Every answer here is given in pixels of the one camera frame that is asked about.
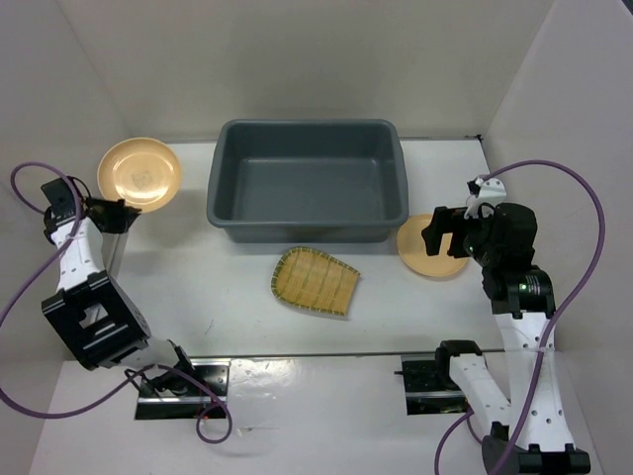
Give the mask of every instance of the yellow plate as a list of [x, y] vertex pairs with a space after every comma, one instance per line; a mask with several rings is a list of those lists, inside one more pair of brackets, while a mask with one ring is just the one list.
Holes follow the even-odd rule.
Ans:
[[163, 142], [136, 138], [117, 143], [101, 159], [97, 182], [107, 200], [123, 198], [144, 213], [165, 206], [182, 181], [178, 157]]
[[468, 258], [455, 259], [446, 254], [452, 235], [444, 235], [439, 255], [426, 255], [421, 232], [431, 222], [432, 215], [411, 216], [398, 230], [398, 253], [406, 265], [428, 277], [448, 277], [459, 272]]

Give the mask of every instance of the white table surface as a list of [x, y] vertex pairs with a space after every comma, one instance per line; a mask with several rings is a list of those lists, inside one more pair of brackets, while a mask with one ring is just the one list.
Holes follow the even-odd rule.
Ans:
[[[291, 244], [237, 244], [207, 221], [215, 144], [173, 145], [182, 188], [132, 227], [117, 280], [154, 335], [191, 355], [298, 355], [432, 351], [447, 338], [501, 348], [480, 268], [448, 281], [400, 260], [395, 234], [375, 244], [314, 244], [361, 272], [346, 319], [278, 302], [270, 278]], [[476, 140], [403, 141], [412, 215], [462, 206], [466, 182], [488, 167]]]
[[[564, 355], [557, 354], [568, 425], [591, 457], [591, 474], [600, 475]], [[503, 354], [487, 360], [502, 380]], [[234, 431], [217, 446], [197, 439], [194, 421], [134, 421], [129, 386], [85, 415], [46, 421], [31, 475], [430, 475], [437, 442], [458, 416], [407, 416], [403, 381], [394, 375], [400, 368], [393, 355], [234, 360], [228, 384]], [[67, 362], [50, 410], [95, 401], [122, 379], [116, 369], [88, 372]], [[206, 423], [212, 435], [225, 427]], [[466, 427], [446, 444], [441, 473], [485, 474]]]

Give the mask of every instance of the gray tub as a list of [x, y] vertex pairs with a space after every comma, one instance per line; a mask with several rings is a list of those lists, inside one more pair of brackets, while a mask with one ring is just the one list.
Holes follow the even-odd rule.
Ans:
[[376, 242], [408, 217], [398, 133], [379, 120], [232, 121], [207, 217], [237, 242]]

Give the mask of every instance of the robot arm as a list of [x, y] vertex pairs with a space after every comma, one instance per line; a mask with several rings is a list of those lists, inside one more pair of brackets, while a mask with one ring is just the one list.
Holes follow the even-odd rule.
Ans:
[[536, 218], [521, 205], [504, 203], [499, 180], [469, 183], [467, 207], [436, 208], [422, 237], [428, 255], [437, 255], [443, 235], [452, 234], [448, 254], [473, 257], [482, 266], [483, 285], [503, 338], [510, 401], [488, 371], [473, 341], [443, 341], [435, 353], [440, 376], [464, 392], [484, 437], [482, 454], [493, 469], [516, 428], [526, 400], [538, 351], [544, 361], [530, 416], [502, 475], [589, 473], [586, 452], [575, 447], [565, 420], [556, 377], [554, 334], [545, 347], [540, 337], [554, 315], [552, 283], [532, 264]]
[[[82, 209], [75, 210], [72, 193], [61, 179], [42, 190], [50, 202], [45, 236], [57, 248], [66, 242], [80, 215], [77, 233], [60, 258], [56, 293], [42, 302], [42, 311], [81, 365], [93, 370], [163, 364], [201, 380], [180, 346], [151, 336], [140, 310], [104, 267], [102, 233], [126, 233], [139, 210], [126, 206], [124, 200], [93, 198], [84, 199]], [[157, 374], [143, 383], [151, 392], [177, 395], [187, 390], [187, 383], [172, 373]]]

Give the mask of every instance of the woven tray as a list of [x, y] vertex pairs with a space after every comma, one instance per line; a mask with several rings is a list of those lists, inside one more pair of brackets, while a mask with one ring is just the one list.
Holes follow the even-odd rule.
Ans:
[[282, 302], [334, 315], [347, 315], [360, 273], [319, 250], [293, 247], [279, 260], [270, 288]]

